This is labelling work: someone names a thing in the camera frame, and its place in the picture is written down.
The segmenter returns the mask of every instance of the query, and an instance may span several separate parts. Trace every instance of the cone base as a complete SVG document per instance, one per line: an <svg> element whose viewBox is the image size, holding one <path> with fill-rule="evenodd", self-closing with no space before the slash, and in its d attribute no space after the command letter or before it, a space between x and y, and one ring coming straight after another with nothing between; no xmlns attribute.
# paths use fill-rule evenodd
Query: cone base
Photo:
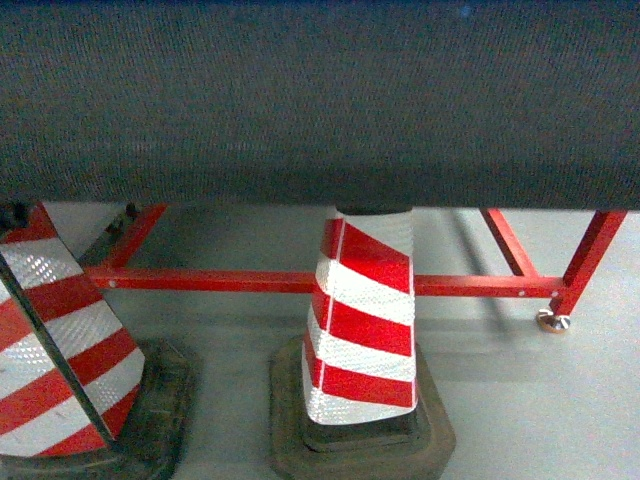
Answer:
<svg viewBox="0 0 640 480"><path fill-rule="evenodd" d="M145 370L116 446L65 457L3 456L7 480L165 480L173 475L194 377L186 359L166 341L138 345Z"/></svg>
<svg viewBox="0 0 640 480"><path fill-rule="evenodd" d="M436 480L455 448L455 435L427 363L416 345L416 411L371 424L338 428L308 420L302 391L302 339L271 361L271 464L283 478Z"/></svg>

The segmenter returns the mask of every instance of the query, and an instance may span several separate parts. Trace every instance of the white reflective stripe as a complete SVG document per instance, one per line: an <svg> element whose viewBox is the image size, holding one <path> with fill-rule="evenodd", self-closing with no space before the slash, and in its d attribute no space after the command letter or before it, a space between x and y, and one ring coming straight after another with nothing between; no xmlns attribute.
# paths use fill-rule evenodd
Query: white reflective stripe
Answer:
<svg viewBox="0 0 640 480"><path fill-rule="evenodd" d="M0 435L0 454L32 457L89 425L78 400L71 397L30 422Z"/></svg>
<svg viewBox="0 0 640 480"><path fill-rule="evenodd" d="M413 216L411 212L389 215L342 215L355 228L378 240L380 243L404 253L413 255Z"/></svg>
<svg viewBox="0 0 640 480"><path fill-rule="evenodd" d="M66 359L97 345L122 328L104 300L45 324Z"/></svg>
<svg viewBox="0 0 640 480"><path fill-rule="evenodd" d="M416 377L415 358L351 343L325 332L309 310L309 335L318 359L327 365L372 377L411 382Z"/></svg>
<svg viewBox="0 0 640 480"><path fill-rule="evenodd" d="M9 300L11 295L9 294L9 290L4 286L4 283L0 282L0 305Z"/></svg>
<svg viewBox="0 0 640 480"><path fill-rule="evenodd" d="M78 262L58 238L0 245L0 253L24 289L83 273Z"/></svg>
<svg viewBox="0 0 640 480"><path fill-rule="evenodd" d="M107 373L96 378L84 390L100 415L122 400L140 383L144 355L136 348Z"/></svg>
<svg viewBox="0 0 640 480"><path fill-rule="evenodd" d="M302 383L307 415L321 425L352 425L373 422L385 418L398 417L412 412L412 408L382 405L379 403L358 402L346 398L327 395L313 386L302 347Z"/></svg>
<svg viewBox="0 0 640 480"><path fill-rule="evenodd" d="M0 400L26 387L55 368L31 333L0 352Z"/></svg>
<svg viewBox="0 0 640 480"><path fill-rule="evenodd" d="M415 297L371 280L320 255L316 280L322 291L336 301L369 315L402 325L413 325Z"/></svg>

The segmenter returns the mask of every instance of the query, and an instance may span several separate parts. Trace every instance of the concrete floor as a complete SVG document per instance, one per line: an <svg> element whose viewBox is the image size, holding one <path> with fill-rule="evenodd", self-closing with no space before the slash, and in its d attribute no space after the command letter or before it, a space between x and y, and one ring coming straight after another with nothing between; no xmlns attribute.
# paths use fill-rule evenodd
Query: concrete floor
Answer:
<svg viewBox="0 0 640 480"><path fill-rule="evenodd" d="M171 208L138 267L314 270L324 208ZM539 270L560 275L591 214L507 212ZM474 210L418 209L417 273L509 274ZM268 360L304 331L307 295L111 291L140 338L167 337L201 376L175 480L276 479ZM543 333L543 300L420 298L417 332L458 444L443 480L640 478L640 215L576 308Z"/></svg>

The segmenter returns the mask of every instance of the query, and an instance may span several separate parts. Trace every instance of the red metal frame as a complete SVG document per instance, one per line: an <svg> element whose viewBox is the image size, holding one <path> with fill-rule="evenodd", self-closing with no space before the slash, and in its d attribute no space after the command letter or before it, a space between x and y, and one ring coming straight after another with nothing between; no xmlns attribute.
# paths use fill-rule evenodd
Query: red metal frame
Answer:
<svg viewBox="0 0 640 480"><path fill-rule="evenodd" d="M100 288L217 292L311 293L312 272L136 269L126 264L142 246L167 205L145 209L107 259L86 272ZM569 315L615 237L626 212L595 213L563 277L540 276L506 218L482 210L513 276L416 275L416 295L451 297L549 298L556 315Z"/></svg>

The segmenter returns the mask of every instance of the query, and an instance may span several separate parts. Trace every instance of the dark gray mesh fabric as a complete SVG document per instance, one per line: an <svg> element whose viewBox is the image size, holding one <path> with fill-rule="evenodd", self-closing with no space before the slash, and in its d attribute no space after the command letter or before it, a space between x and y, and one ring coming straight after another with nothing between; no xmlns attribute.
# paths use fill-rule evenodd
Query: dark gray mesh fabric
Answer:
<svg viewBox="0 0 640 480"><path fill-rule="evenodd" d="M0 8L0 200L640 207L638 2Z"/></svg>

